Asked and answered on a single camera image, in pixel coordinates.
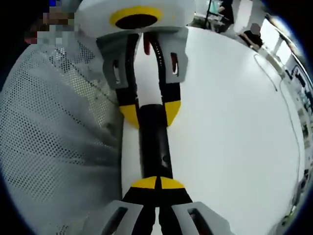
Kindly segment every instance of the person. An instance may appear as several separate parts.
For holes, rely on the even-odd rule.
[[[255,50],[259,50],[263,45],[261,39],[261,28],[257,23],[251,25],[250,30],[247,30],[238,36],[245,42],[245,44]]]
[[[222,0],[222,4],[218,10],[218,13],[223,15],[221,22],[223,25],[217,30],[218,33],[226,32],[229,27],[234,24],[234,13],[232,8],[233,0]]]

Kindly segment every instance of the perforated white cover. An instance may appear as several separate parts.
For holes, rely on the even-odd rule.
[[[30,45],[0,94],[2,177],[36,234],[69,234],[120,199],[123,120],[101,69],[95,41]]]

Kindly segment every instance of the white robot body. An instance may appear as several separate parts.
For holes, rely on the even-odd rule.
[[[184,27],[194,12],[194,0],[83,0],[75,21],[87,36],[98,38],[129,29]],[[130,28],[134,15],[142,18],[135,19],[139,25]]]

